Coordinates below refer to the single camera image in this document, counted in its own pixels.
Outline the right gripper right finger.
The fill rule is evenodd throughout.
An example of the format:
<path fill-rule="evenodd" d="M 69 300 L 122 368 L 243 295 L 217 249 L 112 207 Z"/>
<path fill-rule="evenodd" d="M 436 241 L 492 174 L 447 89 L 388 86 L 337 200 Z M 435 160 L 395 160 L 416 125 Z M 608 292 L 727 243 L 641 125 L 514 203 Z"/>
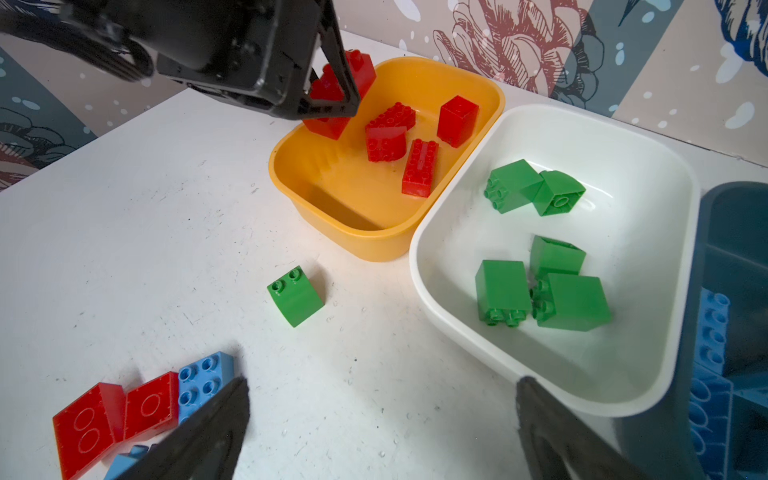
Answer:
<path fill-rule="evenodd" d="M 533 377 L 516 385 L 518 430 L 533 479 L 646 479 Z"/>

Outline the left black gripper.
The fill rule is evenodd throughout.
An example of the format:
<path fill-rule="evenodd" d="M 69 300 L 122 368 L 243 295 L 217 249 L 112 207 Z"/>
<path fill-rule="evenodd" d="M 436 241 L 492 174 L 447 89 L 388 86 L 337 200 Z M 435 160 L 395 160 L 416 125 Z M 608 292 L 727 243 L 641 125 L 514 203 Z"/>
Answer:
<path fill-rule="evenodd" d="M 129 82 L 154 73 L 225 103 L 290 119 L 352 118 L 360 94 L 332 1 L 65 1 L 91 64 Z M 343 99 L 307 91 L 320 49 Z"/>

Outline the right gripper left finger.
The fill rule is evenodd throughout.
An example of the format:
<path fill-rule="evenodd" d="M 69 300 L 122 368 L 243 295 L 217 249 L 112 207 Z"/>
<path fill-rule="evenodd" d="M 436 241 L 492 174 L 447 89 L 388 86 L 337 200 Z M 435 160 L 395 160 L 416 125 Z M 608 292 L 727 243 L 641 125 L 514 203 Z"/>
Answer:
<path fill-rule="evenodd" d="M 120 475 L 122 479 L 232 479 L 250 419 L 239 376 Z"/>

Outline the red lego brick single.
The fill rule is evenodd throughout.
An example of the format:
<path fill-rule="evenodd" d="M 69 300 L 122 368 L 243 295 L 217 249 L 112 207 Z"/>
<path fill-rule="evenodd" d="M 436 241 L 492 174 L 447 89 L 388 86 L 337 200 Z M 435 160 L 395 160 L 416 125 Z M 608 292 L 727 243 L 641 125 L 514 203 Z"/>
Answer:
<path fill-rule="evenodd" d="M 345 55 L 358 92 L 364 99 L 376 80 L 372 59 L 368 54 L 359 50 L 346 51 Z M 329 101 L 342 101 L 344 99 L 341 86 L 329 64 L 323 67 L 323 74 L 320 79 L 312 82 L 310 97 L 313 100 Z M 338 140 L 349 122 L 350 118 L 338 117 L 304 120 L 303 124 L 312 133 Z"/>

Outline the red small lego brick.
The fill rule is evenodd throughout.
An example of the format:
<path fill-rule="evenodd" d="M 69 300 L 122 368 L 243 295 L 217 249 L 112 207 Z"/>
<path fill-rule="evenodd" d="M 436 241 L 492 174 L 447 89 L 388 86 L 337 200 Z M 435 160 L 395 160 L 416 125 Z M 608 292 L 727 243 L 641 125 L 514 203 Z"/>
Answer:
<path fill-rule="evenodd" d="M 125 441 L 142 441 L 176 428 L 179 380 L 169 371 L 126 394 Z"/>

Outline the green small lego brick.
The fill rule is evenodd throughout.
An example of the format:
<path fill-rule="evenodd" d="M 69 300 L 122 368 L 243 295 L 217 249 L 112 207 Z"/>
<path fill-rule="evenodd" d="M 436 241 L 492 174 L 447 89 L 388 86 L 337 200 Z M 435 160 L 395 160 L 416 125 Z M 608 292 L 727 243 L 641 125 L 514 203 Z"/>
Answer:
<path fill-rule="evenodd" d="M 475 275 L 479 319 L 486 325 L 517 328 L 532 313 L 522 261 L 483 260 Z"/>

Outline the blue large lego cluster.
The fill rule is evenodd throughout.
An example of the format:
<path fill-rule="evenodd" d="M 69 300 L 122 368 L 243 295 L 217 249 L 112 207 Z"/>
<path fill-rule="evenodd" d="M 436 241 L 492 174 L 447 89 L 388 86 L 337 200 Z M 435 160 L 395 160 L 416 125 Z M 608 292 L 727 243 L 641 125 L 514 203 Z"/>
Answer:
<path fill-rule="evenodd" d="M 178 373 L 179 423 L 185 422 L 234 378 L 234 358 L 216 352 Z"/>

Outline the red L-shaped lego stack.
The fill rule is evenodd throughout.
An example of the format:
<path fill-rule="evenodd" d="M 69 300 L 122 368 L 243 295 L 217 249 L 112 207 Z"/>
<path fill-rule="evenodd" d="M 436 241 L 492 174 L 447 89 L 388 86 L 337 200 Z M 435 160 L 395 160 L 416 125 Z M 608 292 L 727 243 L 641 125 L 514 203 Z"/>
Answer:
<path fill-rule="evenodd" d="M 394 162 L 407 150 L 407 132 L 415 126 L 416 111 L 400 102 L 378 115 L 365 127 L 368 160 L 372 163 Z"/>

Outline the small blue lego brick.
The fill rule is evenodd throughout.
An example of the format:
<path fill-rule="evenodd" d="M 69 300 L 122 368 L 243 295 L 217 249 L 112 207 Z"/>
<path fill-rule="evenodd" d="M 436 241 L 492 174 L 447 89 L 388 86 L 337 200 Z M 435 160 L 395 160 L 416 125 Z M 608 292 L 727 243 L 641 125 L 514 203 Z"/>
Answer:
<path fill-rule="evenodd" d="M 140 461 L 153 446 L 134 445 L 127 453 L 118 454 L 111 463 L 104 480 L 115 480 Z"/>

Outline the red lego brick 2x4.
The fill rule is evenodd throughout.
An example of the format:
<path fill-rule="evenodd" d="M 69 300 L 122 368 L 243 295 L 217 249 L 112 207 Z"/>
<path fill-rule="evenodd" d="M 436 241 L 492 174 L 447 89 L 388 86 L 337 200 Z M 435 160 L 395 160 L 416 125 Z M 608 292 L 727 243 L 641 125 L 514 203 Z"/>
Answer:
<path fill-rule="evenodd" d="M 403 194 L 421 198 L 430 196 L 438 150 L 439 144 L 435 141 L 415 139 L 411 143 L 401 183 Z"/>

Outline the red lego bricks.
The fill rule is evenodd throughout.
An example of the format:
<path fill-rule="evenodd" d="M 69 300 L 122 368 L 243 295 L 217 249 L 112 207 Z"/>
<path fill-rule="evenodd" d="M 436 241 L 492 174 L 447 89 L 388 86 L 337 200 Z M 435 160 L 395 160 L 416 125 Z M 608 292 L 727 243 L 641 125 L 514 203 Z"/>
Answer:
<path fill-rule="evenodd" d="M 471 137 L 478 113 L 477 104 L 456 95 L 440 109 L 438 138 L 453 148 L 460 147 Z"/>

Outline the green square lego brick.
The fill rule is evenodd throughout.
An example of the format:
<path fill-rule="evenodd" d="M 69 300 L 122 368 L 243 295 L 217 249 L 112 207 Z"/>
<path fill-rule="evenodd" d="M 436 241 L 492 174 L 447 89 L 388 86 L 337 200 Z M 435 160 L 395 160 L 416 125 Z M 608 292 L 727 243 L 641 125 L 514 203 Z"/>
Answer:
<path fill-rule="evenodd" d="M 578 275 L 585 259 L 586 252 L 571 243 L 535 236 L 529 266 L 536 278 L 549 273 Z"/>

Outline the blue lego brick 2x4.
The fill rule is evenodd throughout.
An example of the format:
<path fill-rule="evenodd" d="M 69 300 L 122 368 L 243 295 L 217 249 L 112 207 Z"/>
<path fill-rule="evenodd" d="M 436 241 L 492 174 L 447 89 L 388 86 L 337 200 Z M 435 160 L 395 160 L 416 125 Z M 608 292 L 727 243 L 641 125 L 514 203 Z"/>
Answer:
<path fill-rule="evenodd" d="M 722 375 L 731 302 L 721 293 L 701 289 L 694 362 Z"/>

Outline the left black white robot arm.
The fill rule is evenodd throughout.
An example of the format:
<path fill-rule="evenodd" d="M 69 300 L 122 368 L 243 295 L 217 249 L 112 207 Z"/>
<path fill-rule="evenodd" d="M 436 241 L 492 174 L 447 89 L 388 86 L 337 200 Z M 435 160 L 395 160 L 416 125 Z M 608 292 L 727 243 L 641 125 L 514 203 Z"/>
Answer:
<path fill-rule="evenodd" d="M 330 1 L 4 1 L 1 31 L 275 118 L 351 118 L 361 103 Z"/>

